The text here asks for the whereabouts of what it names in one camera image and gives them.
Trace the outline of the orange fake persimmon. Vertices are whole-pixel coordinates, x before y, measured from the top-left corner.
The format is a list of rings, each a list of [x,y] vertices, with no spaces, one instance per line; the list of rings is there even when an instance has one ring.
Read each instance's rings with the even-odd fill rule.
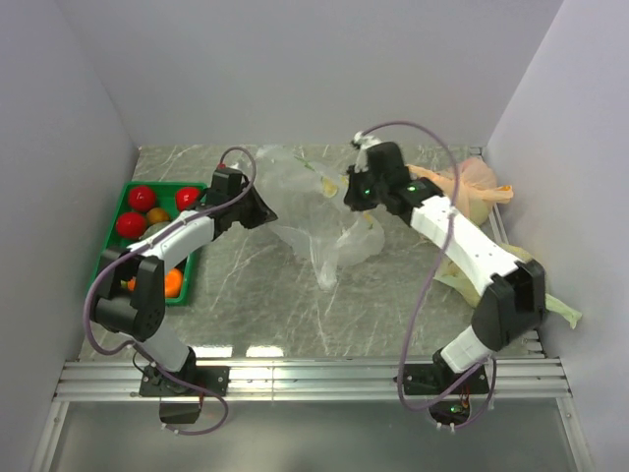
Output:
[[[178,298],[184,282],[184,274],[177,268],[169,270],[164,277],[164,295],[167,299]]]

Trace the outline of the green fake melon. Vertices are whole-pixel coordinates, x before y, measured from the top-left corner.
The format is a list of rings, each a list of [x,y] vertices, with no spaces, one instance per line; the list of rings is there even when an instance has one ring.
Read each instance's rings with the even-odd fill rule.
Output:
[[[147,228],[147,230],[143,233],[140,240],[143,241],[143,240],[153,237],[155,234],[159,233],[161,230],[163,230],[167,226],[168,226],[167,222],[160,222],[160,223],[155,223],[155,224],[150,225]]]

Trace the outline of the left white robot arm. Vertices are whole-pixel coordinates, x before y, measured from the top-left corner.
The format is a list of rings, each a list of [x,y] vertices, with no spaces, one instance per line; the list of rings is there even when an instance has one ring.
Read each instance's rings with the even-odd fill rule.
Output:
[[[132,246],[101,253],[83,313],[94,351],[112,356],[132,346],[174,394],[201,390],[194,349],[164,321],[165,277],[233,224],[255,229],[277,219],[255,189],[256,178],[255,169],[248,176],[219,165],[210,185],[165,228]]]

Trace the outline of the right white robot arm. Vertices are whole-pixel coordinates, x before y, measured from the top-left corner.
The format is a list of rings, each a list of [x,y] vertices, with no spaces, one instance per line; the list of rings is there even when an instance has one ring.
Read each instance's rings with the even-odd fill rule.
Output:
[[[397,144],[358,136],[352,145],[360,154],[347,170],[345,205],[352,211],[385,206],[443,248],[481,297],[470,325],[433,360],[434,384],[454,392],[466,382],[469,368],[541,324],[546,313],[543,267],[501,249],[429,178],[413,177]]]

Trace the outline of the clear lemon-print plastic bag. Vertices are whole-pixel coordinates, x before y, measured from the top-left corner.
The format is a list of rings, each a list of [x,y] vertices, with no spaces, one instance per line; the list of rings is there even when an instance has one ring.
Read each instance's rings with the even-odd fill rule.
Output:
[[[344,204],[348,178],[280,146],[256,154],[256,188],[276,213],[271,230],[296,257],[312,264],[320,289],[337,284],[337,270],[381,252],[384,230],[368,212]]]

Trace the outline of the small brown-orange fake fruit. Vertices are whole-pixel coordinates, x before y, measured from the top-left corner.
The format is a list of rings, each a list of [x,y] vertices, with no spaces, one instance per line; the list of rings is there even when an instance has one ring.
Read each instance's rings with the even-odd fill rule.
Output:
[[[171,221],[169,213],[162,207],[152,208],[146,213],[145,217],[149,226]]]

